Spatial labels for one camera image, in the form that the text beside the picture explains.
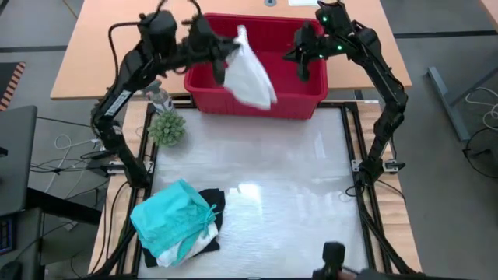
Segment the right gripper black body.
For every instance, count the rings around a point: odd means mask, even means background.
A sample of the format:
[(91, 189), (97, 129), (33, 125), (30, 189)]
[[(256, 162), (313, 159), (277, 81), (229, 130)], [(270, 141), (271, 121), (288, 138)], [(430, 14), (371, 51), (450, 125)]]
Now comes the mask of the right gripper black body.
[(293, 50), (302, 51), (302, 58), (322, 59), (324, 58), (322, 50), (322, 39), (317, 35), (314, 26), (309, 21), (295, 32)]

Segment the teal garment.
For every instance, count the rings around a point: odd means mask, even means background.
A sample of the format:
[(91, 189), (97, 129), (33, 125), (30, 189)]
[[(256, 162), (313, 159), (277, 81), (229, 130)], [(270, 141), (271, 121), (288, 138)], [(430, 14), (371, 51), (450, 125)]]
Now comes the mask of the teal garment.
[(131, 221), (143, 249), (155, 259), (177, 243), (186, 254), (199, 233), (208, 232), (219, 212), (189, 183), (178, 180), (134, 207)]

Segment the light wooden desk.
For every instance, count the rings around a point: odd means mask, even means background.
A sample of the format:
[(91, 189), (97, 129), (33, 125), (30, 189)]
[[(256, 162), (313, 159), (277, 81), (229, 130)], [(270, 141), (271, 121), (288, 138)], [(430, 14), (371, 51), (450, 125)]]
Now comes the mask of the light wooden desk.
[[(315, 7), (291, 6), (277, 0), (197, 0), (204, 13), (314, 18)], [(69, 41), (55, 84), (53, 100), (100, 99), (114, 81), (114, 59), (121, 59), (139, 40), (134, 26), (113, 32), (112, 54), (107, 31), (114, 23), (136, 21), (139, 14), (153, 12), (159, 0), (85, 0)], [(374, 29), (381, 40), (384, 60), (404, 87), (412, 86), (405, 63), (388, 24), (380, 0), (343, 0), (351, 19)]]

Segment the grey metal desk leg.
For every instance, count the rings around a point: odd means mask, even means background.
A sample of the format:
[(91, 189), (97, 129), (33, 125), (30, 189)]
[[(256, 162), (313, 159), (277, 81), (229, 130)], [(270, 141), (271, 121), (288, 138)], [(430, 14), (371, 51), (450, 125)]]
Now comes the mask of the grey metal desk leg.
[(438, 69), (434, 66), (428, 67), (427, 75), (436, 90), (441, 103), (446, 110), (447, 116), (453, 124), (454, 130), (461, 141), (468, 141), (470, 134), (465, 126), (464, 119), (457, 109), (457, 105), (469, 94), (475, 92), (488, 80), (498, 75), (498, 57), (485, 62), (469, 76), (460, 78), (454, 84), (447, 84)]

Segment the hazard striped floor mat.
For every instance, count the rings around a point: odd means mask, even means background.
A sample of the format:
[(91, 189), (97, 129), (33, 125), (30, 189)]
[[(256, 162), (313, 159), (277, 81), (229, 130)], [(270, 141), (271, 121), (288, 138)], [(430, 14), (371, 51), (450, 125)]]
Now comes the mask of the hazard striped floor mat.
[(25, 71), (26, 63), (0, 62), (0, 111), (6, 111)]

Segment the person's hand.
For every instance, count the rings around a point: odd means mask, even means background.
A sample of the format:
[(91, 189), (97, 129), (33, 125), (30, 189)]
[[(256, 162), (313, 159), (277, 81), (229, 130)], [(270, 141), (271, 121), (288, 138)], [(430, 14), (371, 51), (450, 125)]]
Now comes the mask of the person's hand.
[(338, 280), (369, 280), (365, 273), (352, 273), (347, 271), (339, 271)]

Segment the red plastic laundry bin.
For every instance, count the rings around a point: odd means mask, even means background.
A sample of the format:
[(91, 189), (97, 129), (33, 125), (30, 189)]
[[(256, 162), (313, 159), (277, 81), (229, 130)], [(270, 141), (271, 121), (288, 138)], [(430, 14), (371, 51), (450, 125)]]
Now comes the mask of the red plastic laundry bin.
[(235, 37), (240, 25), (246, 28), (248, 43), (269, 75), (277, 102), (269, 110), (238, 102), (232, 93), (216, 84), (212, 66), (205, 63), (195, 65), (184, 77), (184, 88), (201, 112), (303, 120), (312, 117), (318, 103), (328, 95), (326, 62), (311, 62), (310, 78), (303, 82), (297, 75), (297, 64), (283, 59), (293, 48), (294, 33), (303, 26), (304, 19), (220, 13), (208, 13), (205, 18), (224, 37)]

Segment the black keyboard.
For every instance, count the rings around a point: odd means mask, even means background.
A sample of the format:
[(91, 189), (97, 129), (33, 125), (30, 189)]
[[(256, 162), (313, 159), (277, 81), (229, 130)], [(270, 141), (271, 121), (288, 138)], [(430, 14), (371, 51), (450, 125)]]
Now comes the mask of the black keyboard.
[(16, 248), (16, 221), (12, 217), (0, 218), (0, 255)]

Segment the white garment with label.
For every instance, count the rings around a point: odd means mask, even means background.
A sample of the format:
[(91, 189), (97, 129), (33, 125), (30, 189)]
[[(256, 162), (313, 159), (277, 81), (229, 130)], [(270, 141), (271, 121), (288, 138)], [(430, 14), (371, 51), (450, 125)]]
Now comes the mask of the white garment with label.
[(244, 25), (237, 26), (234, 42), (239, 47), (226, 58), (223, 87), (244, 105), (270, 110), (278, 99), (268, 73), (251, 49)]

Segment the artificial green potted plant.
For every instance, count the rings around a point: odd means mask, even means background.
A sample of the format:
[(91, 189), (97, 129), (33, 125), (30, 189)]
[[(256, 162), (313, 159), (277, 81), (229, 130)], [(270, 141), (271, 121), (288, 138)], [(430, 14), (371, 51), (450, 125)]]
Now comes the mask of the artificial green potted plant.
[(149, 137), (157, 146), (174, 146), (184, 136), (186, 120), (176, 112), (165, 112), (156, 117), (147, 128)]

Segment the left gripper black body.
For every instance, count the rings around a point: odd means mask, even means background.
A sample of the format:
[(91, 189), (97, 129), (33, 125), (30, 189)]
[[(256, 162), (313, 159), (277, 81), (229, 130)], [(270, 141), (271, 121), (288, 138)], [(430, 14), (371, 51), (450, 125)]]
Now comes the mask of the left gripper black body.
[(198, 14), (191, 19), (185, 19), (181, 22), (183, 26), (188, 26), (188, 36), (184, 41), (190, 48), (195, 59), (199, 61), (213, 61), (215, 59), (225, 60), (228, 55), (221, 52), (221, 41), (228, 39), (216, 34), (209, 21), (202, 15)]

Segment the black computer mouse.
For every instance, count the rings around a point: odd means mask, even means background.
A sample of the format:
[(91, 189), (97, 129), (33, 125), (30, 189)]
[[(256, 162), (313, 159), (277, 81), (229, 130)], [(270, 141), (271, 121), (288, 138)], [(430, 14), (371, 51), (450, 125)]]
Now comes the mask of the black computer mouse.
[(0, 280), (22, 280), (23, 265), (18, 261), (10, 261), (0, 268)]

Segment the white lace garment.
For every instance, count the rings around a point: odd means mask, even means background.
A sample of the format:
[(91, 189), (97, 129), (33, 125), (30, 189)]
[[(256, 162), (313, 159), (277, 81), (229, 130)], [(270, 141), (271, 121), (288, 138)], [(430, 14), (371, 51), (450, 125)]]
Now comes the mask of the white lace garment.
[(216, 224), (212, 222), (208, 226), (208, 232), (204, 233), (201, 231), (190, 250), (182, 257), (180, 256), (180, 246), (182, 243), (177, 243), (167, 251), (162, 252), (162, 254), (156, 259), (156, 263), (160, 267), (165, 268), (170, 266), (178, 266), (187, 259), (194, 257), (196, 254), (199, 254), (202, 250), (206, 249), (207, 246), (218, 236), (218, 233), (219, 231)]

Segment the clear spray bottle grey trigger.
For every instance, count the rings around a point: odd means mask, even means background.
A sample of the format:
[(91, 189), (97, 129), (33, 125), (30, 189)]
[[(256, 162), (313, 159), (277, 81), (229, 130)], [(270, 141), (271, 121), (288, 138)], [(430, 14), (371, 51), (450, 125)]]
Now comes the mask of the clear spray bottle grey trigger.
[(142, 90), (142, 95), (152, 102), (159, 114), (173, 112), (175, 110), (172, 98), (162, 87), (162, 82), (155, 80)]

